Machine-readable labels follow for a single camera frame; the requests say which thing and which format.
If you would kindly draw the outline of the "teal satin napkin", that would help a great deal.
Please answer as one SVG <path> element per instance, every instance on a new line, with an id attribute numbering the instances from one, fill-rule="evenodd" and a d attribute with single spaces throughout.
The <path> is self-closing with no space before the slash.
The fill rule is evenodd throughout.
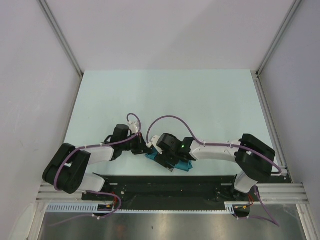
<path id="1" fill-rule="evenodd" d="M 169 158 L 164 154 L 158 153 L 155 148 L 153 149 L 152 153 L 147 153 L 145 157 L 158 163 L 159 165 L 166 168 L 170 172 L 172 172 L 174 169 L 189 172 L 193 168 L 191 160 L 182 161 L 176 158 Z"/>

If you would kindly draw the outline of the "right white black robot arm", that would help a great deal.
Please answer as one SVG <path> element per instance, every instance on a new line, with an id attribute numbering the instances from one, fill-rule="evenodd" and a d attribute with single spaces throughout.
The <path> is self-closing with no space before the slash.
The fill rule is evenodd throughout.
<path id="1" fill-rule="evenodd" d="M 194 137 L 182 141 L 172 134 L 154 136 L 147 144 L 155 154 L 154 160 L 163 167 L 189 171 L 192 161 L 219 160 L 237 164 L 241 171 L 234 177 L 231 196 L 242 201 L 259 182 L 270 179 L 275 167 L 275 151 L 251 134 L 227 143 L 205 143 Z"/>

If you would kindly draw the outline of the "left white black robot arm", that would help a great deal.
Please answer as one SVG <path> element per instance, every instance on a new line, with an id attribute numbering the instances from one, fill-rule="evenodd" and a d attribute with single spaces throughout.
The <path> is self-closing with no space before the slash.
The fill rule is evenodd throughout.
<path id="1" fill-rule="evenodd" d="M 88 173 L 87 167 L 92 164 L 111 162 L 119 158 L 123 152 L 133 155 L 151 154 L 143 135 L 139 132 L 139 123 L 129 125 L 117 124 L 113 134 L 99 145 L 75 147 L 64 143 L 58 149 L 42 179 L 55 187 L 57 191 L 73 194 L 76 191 L 89 191 L 100 200 L 110 196 L 111 188 L 103 176 Z"/>

